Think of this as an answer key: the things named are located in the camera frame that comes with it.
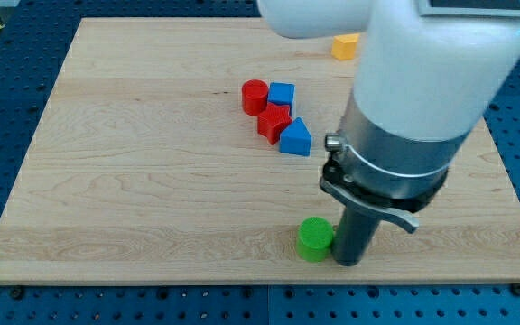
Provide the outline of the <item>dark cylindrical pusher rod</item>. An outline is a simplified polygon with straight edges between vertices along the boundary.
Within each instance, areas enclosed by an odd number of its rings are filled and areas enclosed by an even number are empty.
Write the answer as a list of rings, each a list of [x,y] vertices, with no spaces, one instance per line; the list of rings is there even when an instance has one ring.
[[[333,259],[340,265],[360,262],[372,240],[380,220],[345,208],[331,245]]]

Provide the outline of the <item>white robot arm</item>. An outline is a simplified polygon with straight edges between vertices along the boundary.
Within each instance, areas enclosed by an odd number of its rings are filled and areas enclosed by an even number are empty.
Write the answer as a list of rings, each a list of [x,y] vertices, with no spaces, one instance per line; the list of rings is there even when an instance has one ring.
[[[357,68],[321,188],[344,206],[331,253],[356,265],[381,222],[415,213],[520,59],[520,1],[261,0],[291,39],[358,33]]]

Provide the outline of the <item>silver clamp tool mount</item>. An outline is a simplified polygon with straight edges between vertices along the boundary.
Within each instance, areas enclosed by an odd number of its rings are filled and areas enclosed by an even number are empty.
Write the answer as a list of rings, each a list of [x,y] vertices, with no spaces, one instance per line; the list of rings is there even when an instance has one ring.
[[[338,229],[385,221],[413,233],[420,226],[414,213],[440,189],[468,134],[444,140],[400,136],[373,122],[350,96],[338,131],[325,136],[329,160],[320,179],[321,188],[345,206]]]

